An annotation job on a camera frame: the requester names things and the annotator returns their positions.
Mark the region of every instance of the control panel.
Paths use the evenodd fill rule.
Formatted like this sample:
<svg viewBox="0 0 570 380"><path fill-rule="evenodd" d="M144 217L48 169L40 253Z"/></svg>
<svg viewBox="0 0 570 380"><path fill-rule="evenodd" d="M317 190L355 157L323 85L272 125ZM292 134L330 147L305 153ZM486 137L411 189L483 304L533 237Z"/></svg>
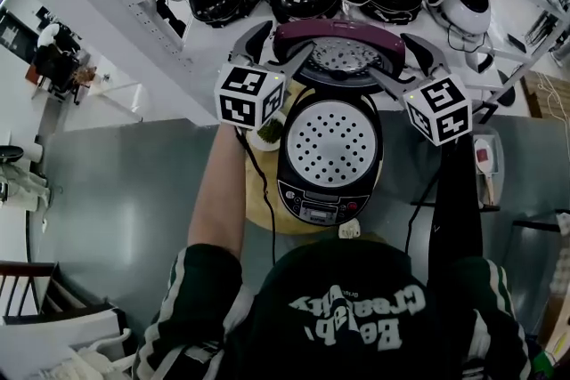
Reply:
<svg viewBox="0 0 570 380"><path fill-rule="evenodd" d="M338 197L301 190L277 181L281 200L285 207L303 222L313 225L340 225L356 217L366 205L370 195Z"/></svg>

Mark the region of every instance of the white cube with marker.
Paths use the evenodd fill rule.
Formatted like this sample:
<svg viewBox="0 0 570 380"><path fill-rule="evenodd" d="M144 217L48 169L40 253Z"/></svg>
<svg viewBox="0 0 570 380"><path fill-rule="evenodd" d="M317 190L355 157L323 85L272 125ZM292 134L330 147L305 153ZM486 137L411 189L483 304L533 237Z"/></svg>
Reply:
<svg viewBox="0 0 570 380"><path fill-rule="evenodd" d="M226 63L214 90L221 122L259 129L283 106L287 78L281 73Z"/></svg>
<svg viewBox="0 0 570 380"><path fill-rule="evenodd" d="M405 93L403 100L413 126L436 146L473 129L471 99L457 75Z"/></svg>

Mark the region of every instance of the bare forearm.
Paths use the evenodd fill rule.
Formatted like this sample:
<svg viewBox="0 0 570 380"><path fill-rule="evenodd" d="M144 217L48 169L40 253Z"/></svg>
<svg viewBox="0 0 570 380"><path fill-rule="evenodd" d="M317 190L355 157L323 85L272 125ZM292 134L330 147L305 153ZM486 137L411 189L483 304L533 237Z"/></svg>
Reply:
<svg viewBox="0 0 570 380"><path fill-rule="evenodd" d="M221 124L199 188L188 245L220 246L240 258L245 210L245 151L234 127Z"/></svg>

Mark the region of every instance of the striped sleeve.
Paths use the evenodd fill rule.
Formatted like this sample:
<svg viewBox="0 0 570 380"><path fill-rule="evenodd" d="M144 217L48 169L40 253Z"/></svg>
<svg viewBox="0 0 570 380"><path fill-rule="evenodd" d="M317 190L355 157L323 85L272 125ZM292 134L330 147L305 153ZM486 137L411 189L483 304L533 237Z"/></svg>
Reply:
<svg viewBox="0 0 570 380"><path fill-rule="evenodd" d="M172 266L159 313L144 333L133 378L213 378L227 334L247 317L252 303L232 254L209 245L185 248Z"/></svg>
<svg viewBox="0 0 570 380"><path fill-rule="evenodd" d="M436 285L442 318L460 347L461 363L480 360L493 380L531 375L525 331L517 322L505 270L481 257L463 258Z"/></svg>

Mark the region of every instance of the red object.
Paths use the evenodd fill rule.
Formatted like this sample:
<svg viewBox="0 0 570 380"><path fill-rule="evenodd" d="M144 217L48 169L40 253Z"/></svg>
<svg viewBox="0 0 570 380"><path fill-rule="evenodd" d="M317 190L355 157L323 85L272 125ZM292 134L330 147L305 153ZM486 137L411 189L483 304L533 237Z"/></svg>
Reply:
<svg viewBox="0 0 570 380"><path fill-rule="evenodd" d="M486 162L489 157L487 156L487 149L478 149L477 153L477 162Z"/></svg>

